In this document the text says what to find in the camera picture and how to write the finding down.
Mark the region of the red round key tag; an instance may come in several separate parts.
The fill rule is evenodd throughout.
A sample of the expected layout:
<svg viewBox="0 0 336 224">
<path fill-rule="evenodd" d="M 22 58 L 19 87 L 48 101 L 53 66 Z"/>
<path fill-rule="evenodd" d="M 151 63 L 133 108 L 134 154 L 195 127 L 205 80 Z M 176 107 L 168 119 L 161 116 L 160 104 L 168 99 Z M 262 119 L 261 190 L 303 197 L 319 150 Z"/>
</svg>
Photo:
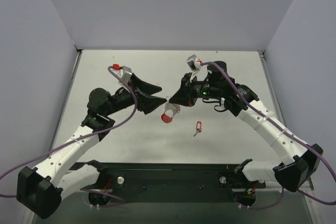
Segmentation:
<svg viewBox="0 0 336 224">
<path fill-rule="evenodd" d="M 168 124 L 168 123 L 171 123 L 171 122 L 173 121 L 173 117 L 167 115 L 166 113 L 163 113 L 163 114 L 161 115 L 161 120 L 162 120 L 164 123 Z"/>
</svg>

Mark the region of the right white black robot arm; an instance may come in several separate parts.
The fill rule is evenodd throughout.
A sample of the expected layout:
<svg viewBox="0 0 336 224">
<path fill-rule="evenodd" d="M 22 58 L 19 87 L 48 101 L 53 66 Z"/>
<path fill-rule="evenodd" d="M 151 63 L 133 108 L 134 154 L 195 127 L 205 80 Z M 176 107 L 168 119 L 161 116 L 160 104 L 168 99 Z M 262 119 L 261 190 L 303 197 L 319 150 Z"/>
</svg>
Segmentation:
<svg viewBox="0 0 336 224">
<path fill-rule="evenodd" d="M 247 159 L 238 165 L 236 173 L 250 182 L 259 180 L 278 182 L 288 191 L 296 192 L 316 171 L 319 160 L 315 152 L 322 154 L 318 144 L 311 145 L 303 140 L 294 140 L 293 135 L 267 109 L 258 95 L 248 86 L 238 84 L 227 74 L 227 65 L 215 61 L 207 66 L 203 81 L 196 77 L 200 63 L 191 63 L 192 72 L 186 73 L 181 86 L 169 99 L 170 103 L 192 107 L 197 99 L 214 99 L 233 116 L 253 128 L 276 152 L 279 161 L 254 161 Z"/>
</svg>

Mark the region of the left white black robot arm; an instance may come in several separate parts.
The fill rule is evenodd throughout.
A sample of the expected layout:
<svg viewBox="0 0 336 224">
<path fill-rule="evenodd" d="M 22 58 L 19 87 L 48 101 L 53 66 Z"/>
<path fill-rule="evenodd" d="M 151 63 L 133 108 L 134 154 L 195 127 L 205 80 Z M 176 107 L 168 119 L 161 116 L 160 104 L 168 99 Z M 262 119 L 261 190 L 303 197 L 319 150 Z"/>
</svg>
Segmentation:
<svg viewBox="0 0 336 224">
<path fill-rule="evenodd" d="M 149 114 L 166 102 L 155 96 L 162 91 L 161 87 L 144 82 L 133 73 L 121 73 L 116 78 L 121 88 L 115 94 L 103 88 L 90 92 L 85 119 L 63 145 L 51 150 L 33 168 L 25 166 L 18 173 L 16 199 L 41 219 L 50 217 L 72 193 L 89 185 L 106 185 L 106 168 L 95 160 L 75 172 L 69 169 L 111 130 L 122 125 L 116 124 L 110 115 L 130 106 L 134 111 Z"/>
</svg>

